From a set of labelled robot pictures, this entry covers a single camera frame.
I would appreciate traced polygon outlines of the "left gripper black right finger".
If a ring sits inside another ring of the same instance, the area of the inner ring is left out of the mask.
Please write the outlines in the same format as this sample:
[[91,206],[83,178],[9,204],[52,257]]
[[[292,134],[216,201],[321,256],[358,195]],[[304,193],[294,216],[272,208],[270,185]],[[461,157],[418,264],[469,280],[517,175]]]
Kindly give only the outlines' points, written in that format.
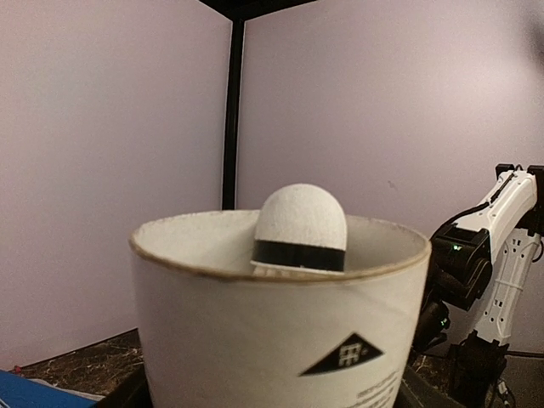
[[432,387],[411,367],[405,368],[397,394],[397,408],[462,408],[438,389]]

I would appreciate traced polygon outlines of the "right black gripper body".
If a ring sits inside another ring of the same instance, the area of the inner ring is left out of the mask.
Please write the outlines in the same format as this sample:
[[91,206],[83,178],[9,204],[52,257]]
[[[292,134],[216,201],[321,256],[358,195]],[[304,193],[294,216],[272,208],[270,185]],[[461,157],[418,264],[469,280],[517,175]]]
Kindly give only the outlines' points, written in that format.
[[430,264],[412,342],[413,350],[418,353],[426,351],[441,336],[441,332],[450,326],[447,303],[464,310],[471,308],[467,278],[467,268]]

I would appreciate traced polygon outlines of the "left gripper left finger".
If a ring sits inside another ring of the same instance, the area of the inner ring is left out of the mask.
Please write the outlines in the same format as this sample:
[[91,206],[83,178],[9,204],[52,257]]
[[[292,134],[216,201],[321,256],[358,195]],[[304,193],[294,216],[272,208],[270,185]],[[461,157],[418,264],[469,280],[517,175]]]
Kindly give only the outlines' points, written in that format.
[[101,408],[146,408],[149,406],[149,388],[145,367],[140,364],[111,394],[100,402]]

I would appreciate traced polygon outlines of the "white shuttlecock tube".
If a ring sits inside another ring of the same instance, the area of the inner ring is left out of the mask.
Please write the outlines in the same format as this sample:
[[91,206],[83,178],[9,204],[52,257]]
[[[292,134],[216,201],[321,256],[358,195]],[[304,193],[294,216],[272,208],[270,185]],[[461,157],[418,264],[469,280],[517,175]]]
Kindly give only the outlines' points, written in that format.
[[391,407],[431,245],[350,216],[345,272],[256,276],[258,212],[199,212],[132,234],[139,338],[156,407]]

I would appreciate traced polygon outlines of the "blue racket bag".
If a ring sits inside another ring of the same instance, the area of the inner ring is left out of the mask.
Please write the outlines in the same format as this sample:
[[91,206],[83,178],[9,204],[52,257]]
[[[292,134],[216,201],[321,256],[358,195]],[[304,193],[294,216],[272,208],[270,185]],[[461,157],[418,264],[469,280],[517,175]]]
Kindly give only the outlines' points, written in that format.
[[103,398],[1,371],[1,407],[95,407]]

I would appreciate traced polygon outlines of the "white shuttlecock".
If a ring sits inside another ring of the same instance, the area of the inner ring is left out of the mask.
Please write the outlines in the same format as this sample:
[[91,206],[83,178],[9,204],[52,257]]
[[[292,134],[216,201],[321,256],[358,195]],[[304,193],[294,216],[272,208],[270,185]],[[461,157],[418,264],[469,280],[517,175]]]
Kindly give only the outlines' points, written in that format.
[[347,242],[347,220],[338,200],[319,186],[290,184],[272,193],[259,211],[252,273],[343,275]]

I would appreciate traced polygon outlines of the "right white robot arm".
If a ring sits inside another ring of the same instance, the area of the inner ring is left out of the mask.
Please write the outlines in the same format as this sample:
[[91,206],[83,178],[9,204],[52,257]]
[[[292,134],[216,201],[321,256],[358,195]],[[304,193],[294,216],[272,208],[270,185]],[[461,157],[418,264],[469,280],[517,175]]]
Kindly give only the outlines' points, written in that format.
[[412,352],[422,354],[446,340],[450,306],[468,311],[485,298],[467,337],[451,346],[450,395],[466,407],[480,407],[493,392],[511,405],[500,379],[519,297],[530,266],[543,255],[543,167],[497,165],[491,191],[445,221],[430,242]]

